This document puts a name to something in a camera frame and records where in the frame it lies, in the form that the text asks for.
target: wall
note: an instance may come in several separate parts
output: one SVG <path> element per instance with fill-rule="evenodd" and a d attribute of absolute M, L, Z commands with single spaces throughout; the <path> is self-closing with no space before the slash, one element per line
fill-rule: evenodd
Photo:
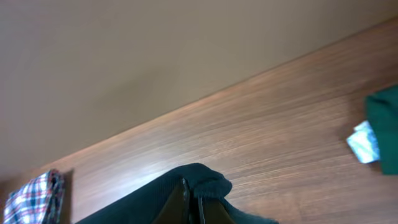
<path fill-rule="evenodd" d="M 397 14 L 395 0 L 1 1 L 0 179 Z"/>

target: plaid cloth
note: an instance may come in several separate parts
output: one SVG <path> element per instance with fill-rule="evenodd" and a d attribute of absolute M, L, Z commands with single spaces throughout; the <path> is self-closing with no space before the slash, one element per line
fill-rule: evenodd
<path fill-rule="evenodd" d="M 9 194 L 3 224 L 59 223 L 64 179 L 53 169 Z"/>

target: dark green cloth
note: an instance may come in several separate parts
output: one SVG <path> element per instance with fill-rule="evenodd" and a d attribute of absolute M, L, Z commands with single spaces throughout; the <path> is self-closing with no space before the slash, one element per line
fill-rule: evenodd
<path fill-rule="evenodd" d="M 229 204 L 224 197 L 232 184 L 224 176 L 203 164 L 189 164 L 172 169 L 147 185 L 108 205 L 78 224 L 135 223 L 150 224 L 159 214 L 178 182 L 184 178 L 194 197 L 217 199 L 237 224 L 278 224 L 274 220 L 249 215 Z"/>
<path fill-rule="evenodd" d="M 366 116 L 379 144 L 383 174 L 398 174 L 398 85 L 368 96 Z"/>

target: folded plaid cloth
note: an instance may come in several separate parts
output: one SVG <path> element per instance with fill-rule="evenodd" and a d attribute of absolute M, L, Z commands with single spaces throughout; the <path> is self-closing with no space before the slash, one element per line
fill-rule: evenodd
<path fill-rule="evenodd" d="M 3 224 L 58 223 L 64 193 L 64 179 L 53 169 L 18 191 L 9 194 Z"/>

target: light blue cloth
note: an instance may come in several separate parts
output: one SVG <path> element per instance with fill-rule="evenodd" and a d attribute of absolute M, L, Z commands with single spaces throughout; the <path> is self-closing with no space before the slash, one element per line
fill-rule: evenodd
<path fill-rule="evenodd" d="M 358 160 L 364 164 L 380 159 L 376 136 L 368 121 L 354 128 L 354 134 L 347 139 Z"/>

